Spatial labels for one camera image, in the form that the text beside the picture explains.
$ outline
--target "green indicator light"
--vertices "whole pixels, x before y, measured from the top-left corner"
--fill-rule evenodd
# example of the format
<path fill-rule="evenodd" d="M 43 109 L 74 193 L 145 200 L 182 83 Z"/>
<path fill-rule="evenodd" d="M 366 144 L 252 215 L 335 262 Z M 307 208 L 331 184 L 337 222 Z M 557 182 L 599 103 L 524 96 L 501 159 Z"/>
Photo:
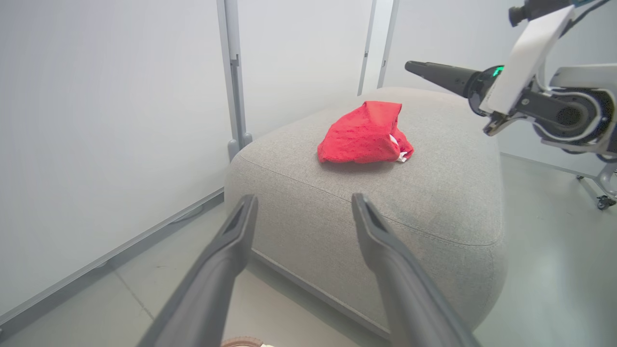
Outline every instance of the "green indicator light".
<path fill-rule="evenodd" d="M 497 76 L 502 70 L 503 70 L 503 66 L 496 68 L 495 72 L 493 72 L 493 77 Z"/>

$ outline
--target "caster wheel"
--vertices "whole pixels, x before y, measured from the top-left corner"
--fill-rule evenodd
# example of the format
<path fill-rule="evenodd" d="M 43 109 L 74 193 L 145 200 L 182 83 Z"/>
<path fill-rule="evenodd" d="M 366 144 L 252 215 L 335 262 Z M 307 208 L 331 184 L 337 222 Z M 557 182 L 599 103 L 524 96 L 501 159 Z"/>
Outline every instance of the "caster wheel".
<path fill-rule="evenodd" d="M 602 196 L 598 196 L 598 209 L 600 211 L 604 211 L 605 209 L 608 209 L 609 207 L 617 204 L 617 201 L 609 198 L 606 195 L 602 195 Z"/>

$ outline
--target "crumpled red fabric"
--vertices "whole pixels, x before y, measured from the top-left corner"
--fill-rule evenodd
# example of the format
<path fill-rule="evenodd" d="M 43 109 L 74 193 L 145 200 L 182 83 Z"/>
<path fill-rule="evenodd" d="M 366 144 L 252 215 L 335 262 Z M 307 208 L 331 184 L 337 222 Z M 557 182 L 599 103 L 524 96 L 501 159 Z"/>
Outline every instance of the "crumpled red fabric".
<path fill-rule="evenodd" d="M 398 128 L 401 104 L 366 101 L 332 124 L 317 146 L 320 162 L 401 161 L 413 154 L 413 146 Z"/>

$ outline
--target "gray upholstered surface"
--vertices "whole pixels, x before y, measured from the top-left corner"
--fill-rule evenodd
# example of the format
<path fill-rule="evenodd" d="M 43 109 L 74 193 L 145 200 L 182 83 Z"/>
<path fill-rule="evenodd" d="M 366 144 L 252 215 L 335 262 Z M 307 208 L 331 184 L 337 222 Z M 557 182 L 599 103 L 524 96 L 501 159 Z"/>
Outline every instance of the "gray upholstered surface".
<path fill-rule="evenodd" d="M 330 125 L 365 100 L 399 102 L 399 129 L 416 151 L 405 163 L 320 164 Z M 310 115 L 244 148 L 232 161 L 225 202 L 259 198 L 254 250 L 380 330 L 386 316 L 362 260 L 350 205 L 366 193 L 446 298 L 475 328 L 502 289 L 502 181 L 486 119 L 457 96 L 383 88 Z"/>

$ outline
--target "gray floor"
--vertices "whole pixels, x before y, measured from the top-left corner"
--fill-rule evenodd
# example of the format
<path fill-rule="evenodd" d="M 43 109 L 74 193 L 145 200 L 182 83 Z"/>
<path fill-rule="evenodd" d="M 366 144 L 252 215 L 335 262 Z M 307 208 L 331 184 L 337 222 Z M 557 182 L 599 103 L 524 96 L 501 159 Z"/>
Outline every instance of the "gray floor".
<path fill-rule="evenodd" d="M 484 346 L 616 346 L 617 209 L 568 173 L 504 157 L 510 265 L 476 336 Z M 2 347 L 134 346 L 225 219 L 223 206 L 168 227 L 4 326 Z M 238 277 L 225 338 L 275 346 L 387 346 L 270 269 Z"/>

